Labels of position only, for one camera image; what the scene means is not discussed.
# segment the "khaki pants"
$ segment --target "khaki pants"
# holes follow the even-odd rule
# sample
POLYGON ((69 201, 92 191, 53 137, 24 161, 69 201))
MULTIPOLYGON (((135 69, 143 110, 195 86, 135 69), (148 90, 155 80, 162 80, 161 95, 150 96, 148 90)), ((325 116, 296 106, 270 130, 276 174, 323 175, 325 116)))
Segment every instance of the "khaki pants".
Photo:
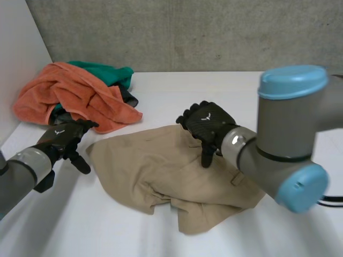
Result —
POLYGON ((264 196, 220 156, 202 168, 201 151, 201 142, 179 125, 104 139, 87 149, 111 197, 147 214, 170 202, 186 234, 208 231, 264 196))

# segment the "concrete wall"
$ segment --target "concrete wall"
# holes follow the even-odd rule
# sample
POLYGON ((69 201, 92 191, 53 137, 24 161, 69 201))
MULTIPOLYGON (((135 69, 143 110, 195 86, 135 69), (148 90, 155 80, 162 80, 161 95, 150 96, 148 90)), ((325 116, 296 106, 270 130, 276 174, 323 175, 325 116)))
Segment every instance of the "concrete wall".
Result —
POLYGON ((27 0, 55 61, 136 71, 343 70, 342 0, 27 0))
POLYGON ((50 62, 25 0, 0 0, 0 145, 19 124, 11 107, 20 90, 50 62))

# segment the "pile of clothes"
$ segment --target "pile of clothes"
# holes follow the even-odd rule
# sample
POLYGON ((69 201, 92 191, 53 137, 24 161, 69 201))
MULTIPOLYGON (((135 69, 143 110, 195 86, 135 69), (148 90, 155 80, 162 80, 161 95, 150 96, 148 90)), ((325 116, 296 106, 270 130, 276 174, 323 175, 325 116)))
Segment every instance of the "pile of clothes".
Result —
POLYGON ((13 111, 22 121, 41 125, 89 119, 99 124, 98 133, 109 133, 143 116, 128 92, 132 75, 129 67, 51 63, 21 90, 13 111))

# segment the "teal cloth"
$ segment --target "teal cloth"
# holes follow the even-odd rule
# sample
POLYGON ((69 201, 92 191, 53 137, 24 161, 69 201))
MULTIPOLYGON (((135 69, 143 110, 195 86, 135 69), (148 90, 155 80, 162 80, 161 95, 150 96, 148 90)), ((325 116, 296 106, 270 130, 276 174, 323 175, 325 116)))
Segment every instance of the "teal cloth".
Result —
MULTIPOLYGON (((116 69, 112 66, 100 63, 81 61, 70 61, 67 63, 88 71, 89 73, 96 76, 98 79, 102 80, 108 87, 113 85, 114 83, 120 83, 126 89, 129 89, 130 87, 131 77, 133 75, 133 69, 131 69, 130 67, 116 69)), ((61 110, 62 108, 62 105, 59 103, 55 106, 54 111, 61 110)))

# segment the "white tabletop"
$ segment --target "white tabletop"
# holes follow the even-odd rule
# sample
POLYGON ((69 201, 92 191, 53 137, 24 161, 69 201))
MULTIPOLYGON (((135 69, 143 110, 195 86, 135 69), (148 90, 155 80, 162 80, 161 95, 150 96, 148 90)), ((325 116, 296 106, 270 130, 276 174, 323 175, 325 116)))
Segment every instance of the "white tabletop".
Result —
MULTIPOLYGON (((213 101, 255 129, 259 72, 136 73, 132 94, 143 120, 106 135, 89 131, 79 152, 102 138, 174 124, 193 103, 213 101)), ((21 123, 5 142, 7 158, 34 145, 45 127, 21 123)), ((343 132, 320 133, 314 161, 331 177, 328 194, 342 195, 343 132)), ((177 211, 157 206, 153 216, 121 206, 102 189, 94 170, 55 164, 53 188, 32 191, 0 222, 0 256, 343 256, 343 209, 317 206, 296 215, 266 196, 255 209, 228 218, 207 233, 178 231, 177 211)))

